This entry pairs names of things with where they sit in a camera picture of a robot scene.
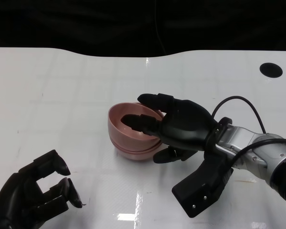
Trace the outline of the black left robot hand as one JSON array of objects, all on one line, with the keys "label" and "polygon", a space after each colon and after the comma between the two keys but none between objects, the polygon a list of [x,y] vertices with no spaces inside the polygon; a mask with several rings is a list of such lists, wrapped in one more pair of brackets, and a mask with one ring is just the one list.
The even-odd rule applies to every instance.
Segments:
[{"label": "black left robot hand", "polygon": [[[52,173],[64,178],[47,192],[37,181]],[[39,229],[46,221],[83,203],[65,161],[52,150],[12,174],[0,190],[0,229]]]}]

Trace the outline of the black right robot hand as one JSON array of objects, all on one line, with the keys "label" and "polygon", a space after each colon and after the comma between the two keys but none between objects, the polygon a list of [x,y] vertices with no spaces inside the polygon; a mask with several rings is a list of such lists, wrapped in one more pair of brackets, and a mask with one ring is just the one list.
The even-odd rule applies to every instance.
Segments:
[{"label": "black right robot hand", "polygon": [[127,114],[121,118],[121,122],[132,130],[158,137],[168,146],[153,156],[154,163],[185,161],[205,150],[207,138],[217,126],[205,108],[190,100],[165,94],[142,94],[138,101],[165,113],[161,121],[145,114]]}]

